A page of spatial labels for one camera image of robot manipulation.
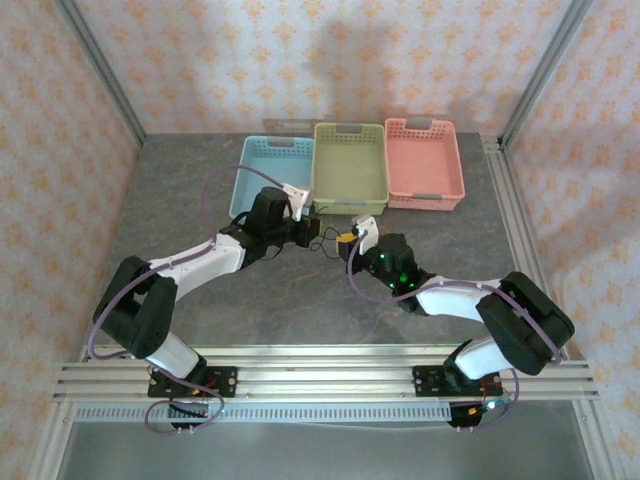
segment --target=plastic basket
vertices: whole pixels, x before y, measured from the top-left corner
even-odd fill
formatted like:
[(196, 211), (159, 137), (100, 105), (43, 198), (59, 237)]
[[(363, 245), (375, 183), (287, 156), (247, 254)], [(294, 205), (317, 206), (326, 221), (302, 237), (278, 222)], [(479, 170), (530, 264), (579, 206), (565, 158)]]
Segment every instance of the plastic basket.
[[(313, 140), (310, 138), (250, 136), (244, 141), (240, 165), (257, 168), (279, 182), (294, 187), (311, 185)], [(238, 170), (231, 196), (229, 216), (251, 210), (262, 187), (271, 182), (246, 170)]]
[(311, 186), (317, 212), (380, 215), (389, 201), (382, 125), (318, 123)]
[(453, 123), (388, 118), (385, 130), (389, 207), (453, 210), (465, 194)]

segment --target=light blue plastic basket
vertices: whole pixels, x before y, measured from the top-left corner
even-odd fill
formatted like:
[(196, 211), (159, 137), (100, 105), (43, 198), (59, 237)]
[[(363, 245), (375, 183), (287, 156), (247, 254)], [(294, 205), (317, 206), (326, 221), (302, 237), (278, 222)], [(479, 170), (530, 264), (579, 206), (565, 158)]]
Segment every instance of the light blue plastic basket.
[[(312, 162), (313, 139), (298, 137), (247, 137), (240, 157), (240, 165), (257, 168), (279, 182), (306, 188), (311, 186)], [(229, 216), (235, 218), (251, 210), (262, 187), (270, 186), (271, 182), (259, 175), (238, 170)]]

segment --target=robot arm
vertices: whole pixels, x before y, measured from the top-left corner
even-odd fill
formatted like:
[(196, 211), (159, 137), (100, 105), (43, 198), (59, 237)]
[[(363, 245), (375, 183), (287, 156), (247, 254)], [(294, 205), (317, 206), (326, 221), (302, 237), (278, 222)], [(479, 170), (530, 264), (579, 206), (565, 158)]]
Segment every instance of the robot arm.
[[(223, 228), (213, 239), (176, 255), (144, 262), (125, 259), (98, 304), (94, 322), (112, 299), (145, 272), (158, 271), (144, 280), (108, 312), (100, 326), (136, 358), (145, 359), (171, 375), (191, 383), (207, 381), (206, 361), (170, 332), (175, 302), (221, 275), (248, 267), (265, 256), (270, 246), (285, 243), (308, 247), (318, 236), (320, 221), (302, 214), (311, 200), (308, 190), (284, 185), (265, 187), (251, 211)], [(154, 372), (154, 380), (160, 380)], [(167, 397), (188, 395), (188, 389), (170, 384)]]
[(379, 236), (370, 215), (354, 219), (352, 233), (338, 237), (337, 242), (338, 253), (351, 262), (352, 273), (366, 270), (391, 289), (389, 302), (415, 314), (454, 315), (487, 326), (489, 337), (465, 342), (445, 363), (452, 392), (508, 368), (537, 375), (554, 356), (539, 332), (505, 302), (507, 295), (529, 313), (556, 352), (575, 331), (571, 320), (526, 275), (512, 272), (500, 280), (477, 282), (427, 273), (416, 264), (404, 235)]

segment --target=pink patterned wall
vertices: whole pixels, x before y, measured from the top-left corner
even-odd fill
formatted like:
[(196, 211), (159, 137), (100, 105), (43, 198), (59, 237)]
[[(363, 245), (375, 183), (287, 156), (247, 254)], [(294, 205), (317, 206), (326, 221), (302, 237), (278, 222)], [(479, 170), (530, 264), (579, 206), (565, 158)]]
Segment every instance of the pink patterned wall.
[(512, 152), (629, 478), (640, 478), (640, 2), (596, 0)]
[(502, 133), (569, 3), (79, 2), (150, 133), (430, 113), (486, 134)]
[(0, 8), (0, 477), (27, 477), (138, 147), (55, 4)]

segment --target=olive green plastic basket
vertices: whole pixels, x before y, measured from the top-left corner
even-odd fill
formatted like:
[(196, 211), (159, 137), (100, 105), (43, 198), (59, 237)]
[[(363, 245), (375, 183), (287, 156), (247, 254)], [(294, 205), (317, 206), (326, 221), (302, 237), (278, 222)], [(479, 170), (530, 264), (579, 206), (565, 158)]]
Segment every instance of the olive green plastic basket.
[(317, 212), (380, 215), (389, 201), (382, 125), (318, 123), (311, 169)]

